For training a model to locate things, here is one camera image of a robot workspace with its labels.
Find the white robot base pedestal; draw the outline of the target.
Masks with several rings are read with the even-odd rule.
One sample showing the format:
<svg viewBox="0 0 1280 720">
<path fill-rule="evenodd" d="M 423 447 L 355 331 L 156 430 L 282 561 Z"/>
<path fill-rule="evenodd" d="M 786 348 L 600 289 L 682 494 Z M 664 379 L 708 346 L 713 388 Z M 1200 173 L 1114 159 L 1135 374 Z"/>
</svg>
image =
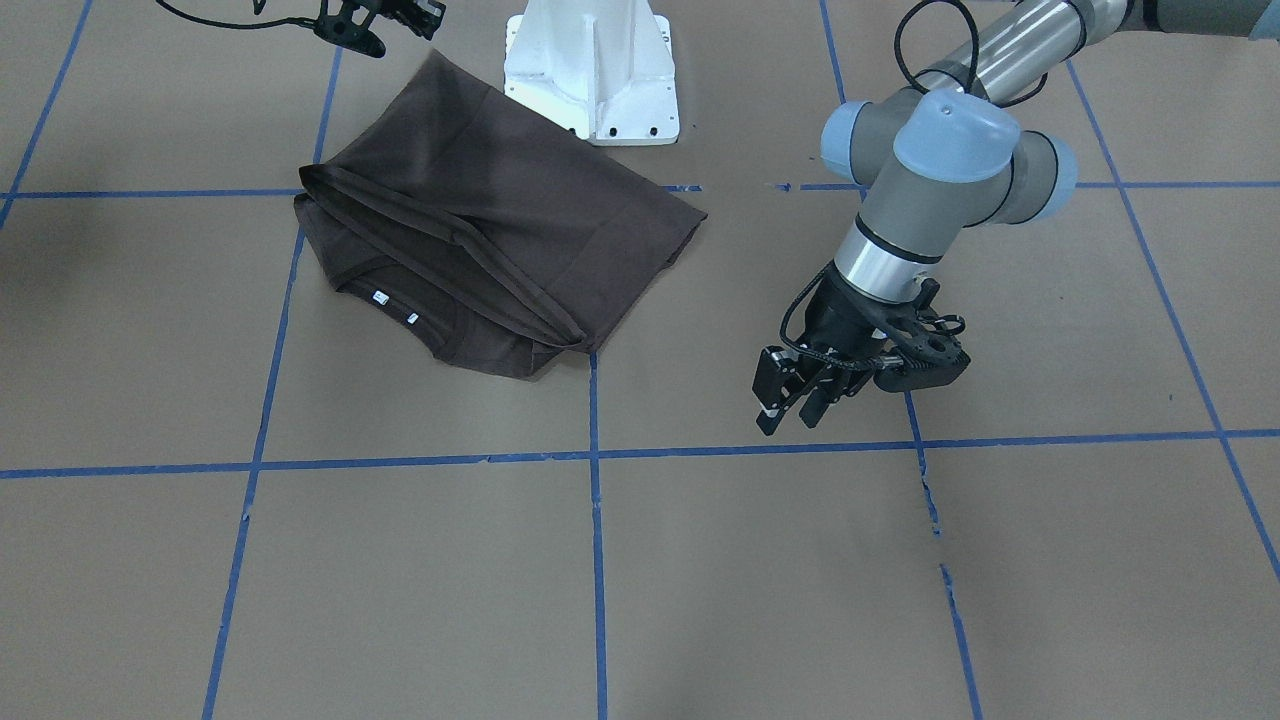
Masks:
<svg viewBox="0 0 1280 720">
<path fill-rule="evenodd" d="M 649 1 L 530 1 L 506 22 L 506 96 L 595 146 L 666 146 L 681 118 L 669 20 Z"/>
</svg>

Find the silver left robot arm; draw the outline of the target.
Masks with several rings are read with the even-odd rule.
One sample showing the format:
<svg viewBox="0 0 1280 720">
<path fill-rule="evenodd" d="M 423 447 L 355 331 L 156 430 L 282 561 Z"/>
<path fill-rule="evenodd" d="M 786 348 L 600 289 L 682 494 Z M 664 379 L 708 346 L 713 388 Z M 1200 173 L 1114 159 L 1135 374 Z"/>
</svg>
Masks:
<svg viewBox="0 0 1280 720">
<path fill-rule="evenodd" d="M 1024 129 L 1010 108 L 1047 74 L 1125 31 L 1277 38 L 1275 1 L 1018 1 L 922 70 L 895 58 L 905 85 L 882 102 L 845 102 L 820 136 L 820 160 L 867 195 L 835 258 L 794 300 L 804 328 L 762 350 L 756 425 L 771 436 L 796 410 L 827 409 L 874 384 L 887 393 L 955 382 L 970 359 L 964 320 L 932 304 L 936 268 L 977 225 L 1051 217 L 1071 197 L 1078 160 L 1060 138 Z"/>
</svg>

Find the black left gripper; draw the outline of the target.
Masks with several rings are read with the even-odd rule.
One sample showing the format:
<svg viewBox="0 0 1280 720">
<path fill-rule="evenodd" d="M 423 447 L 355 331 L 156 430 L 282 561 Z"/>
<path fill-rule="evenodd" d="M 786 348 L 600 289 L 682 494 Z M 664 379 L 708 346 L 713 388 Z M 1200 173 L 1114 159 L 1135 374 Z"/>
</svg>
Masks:
<svg viewBox="0 0 1280 720">
<path fill-rule="evenodd" d="M 759 355 L 751 391 L 760 432 L 772 437 L 792 407 L 815 429 L 833 404 L 867 384 L 906 393 L 954 383 L 972 363 L 957 338 L 966 323 L 932 307 L 938 291 L 925 278 L 905 304 L 887 304 L 828 263 L 787 307 L 780 342 Z"/>
</svg>

